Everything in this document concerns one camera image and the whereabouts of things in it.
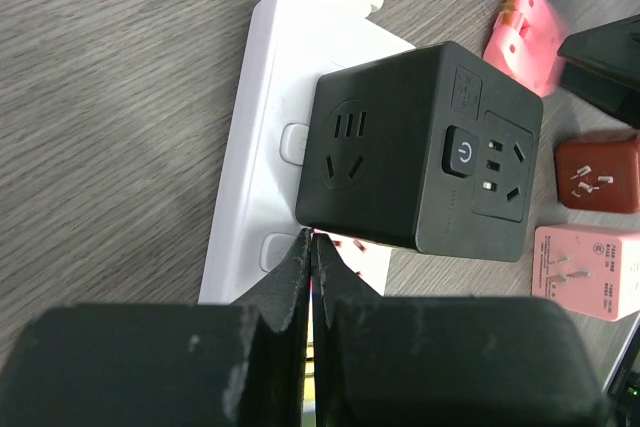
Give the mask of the small pink cube plug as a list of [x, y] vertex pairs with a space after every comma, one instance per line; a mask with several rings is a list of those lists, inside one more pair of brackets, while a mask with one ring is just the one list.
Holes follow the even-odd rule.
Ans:
[[483, 60], [541, 98], [557, 88], [568, 29], [547, 0], [504, 0]]

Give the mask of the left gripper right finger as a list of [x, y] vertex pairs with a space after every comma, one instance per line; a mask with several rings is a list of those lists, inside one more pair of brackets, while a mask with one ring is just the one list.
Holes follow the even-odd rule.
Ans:
[[310, 254], [320, 426], [603, 426], [580, 335], [534, 297], [384, 297], [325, 235]]

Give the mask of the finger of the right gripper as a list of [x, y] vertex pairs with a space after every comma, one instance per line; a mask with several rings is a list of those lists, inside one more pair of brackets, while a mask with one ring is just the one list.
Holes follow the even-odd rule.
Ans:
[[632, 128], [639, 126], [639, 17], [569, 35], [559, 86]]

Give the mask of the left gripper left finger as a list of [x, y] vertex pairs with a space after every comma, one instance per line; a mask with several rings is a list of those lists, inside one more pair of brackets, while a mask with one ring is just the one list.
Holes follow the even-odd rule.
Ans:
[[297, 426], [311, 234], [228, 304], [42, 313], [1, 372], [5, 426]]

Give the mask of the red fish cube plug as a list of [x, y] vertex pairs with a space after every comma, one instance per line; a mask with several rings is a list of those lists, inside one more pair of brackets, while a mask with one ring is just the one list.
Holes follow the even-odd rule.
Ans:
[[565, 207], [639, 212], [639, 131], [596, 130], [561, 143], [554, 154], [557, 196]]

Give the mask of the white power strip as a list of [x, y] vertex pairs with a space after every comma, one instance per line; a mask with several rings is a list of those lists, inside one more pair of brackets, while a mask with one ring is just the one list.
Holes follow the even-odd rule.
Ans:
[[199, 300], [230, 303], [280, 263], [320, 76], [412, 44], [331, 0], [260, 0], [249, 25]]

